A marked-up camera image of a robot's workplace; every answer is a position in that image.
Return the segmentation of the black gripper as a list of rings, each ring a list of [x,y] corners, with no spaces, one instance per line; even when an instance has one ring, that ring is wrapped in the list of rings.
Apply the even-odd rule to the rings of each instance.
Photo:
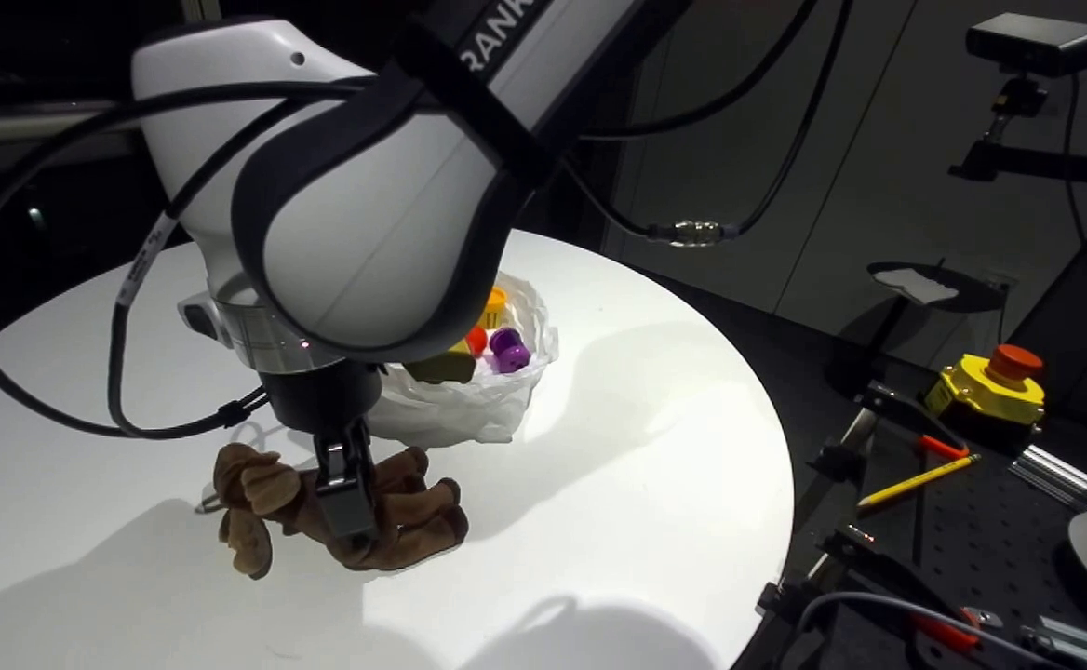
[[[370,361],[337,361],[317,372],[269,377],[265,387],[274,415],[313,435],[322,527],[335,538],[373,538],[375,506],[361,480],[373,471],[363,413],[380,398],[380,372]]]

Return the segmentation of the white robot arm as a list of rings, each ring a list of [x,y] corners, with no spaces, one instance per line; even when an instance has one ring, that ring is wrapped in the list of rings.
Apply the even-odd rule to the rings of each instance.
[[[375,531],[363,413],[384,361],[478,320],[510,211],[589,131],[583,89],[655,46],[690,0],[425,0],[353,10],[353,51],[288,17],[231,17],[129,57],[211,325],[317,444],[313,506]]]

